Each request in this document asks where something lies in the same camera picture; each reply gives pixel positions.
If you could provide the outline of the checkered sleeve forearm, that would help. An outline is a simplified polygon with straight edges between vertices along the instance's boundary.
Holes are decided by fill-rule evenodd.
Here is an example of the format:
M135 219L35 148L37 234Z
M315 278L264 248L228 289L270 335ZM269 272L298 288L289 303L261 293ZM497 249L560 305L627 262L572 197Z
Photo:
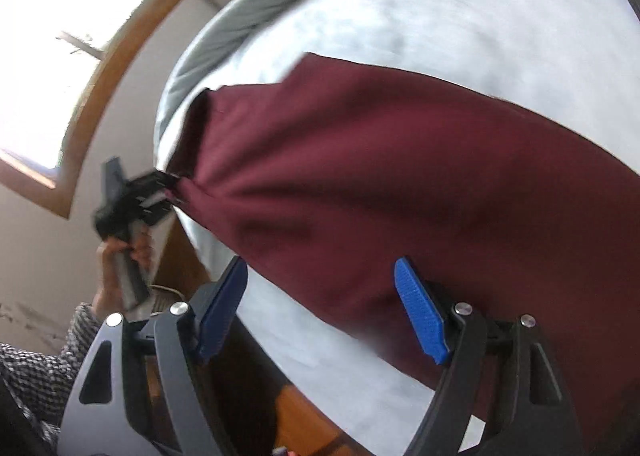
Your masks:
M58 354L1 346L1 453L52 455L78 372L104 319L121 313L122 291L102 288L77 306Z

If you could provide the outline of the person's left hand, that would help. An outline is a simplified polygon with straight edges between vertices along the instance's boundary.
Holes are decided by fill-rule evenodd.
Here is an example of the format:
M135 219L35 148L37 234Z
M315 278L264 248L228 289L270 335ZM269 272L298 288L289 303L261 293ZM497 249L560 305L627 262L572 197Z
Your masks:
M117 266L117 256L121 253L129 253L137 265L149 271L154 257L150 229L143 225L133 243L107 237L100 244L96 251L99 266L98 289L91 304L92 312L98 320L104 320L108 315L125 311Z

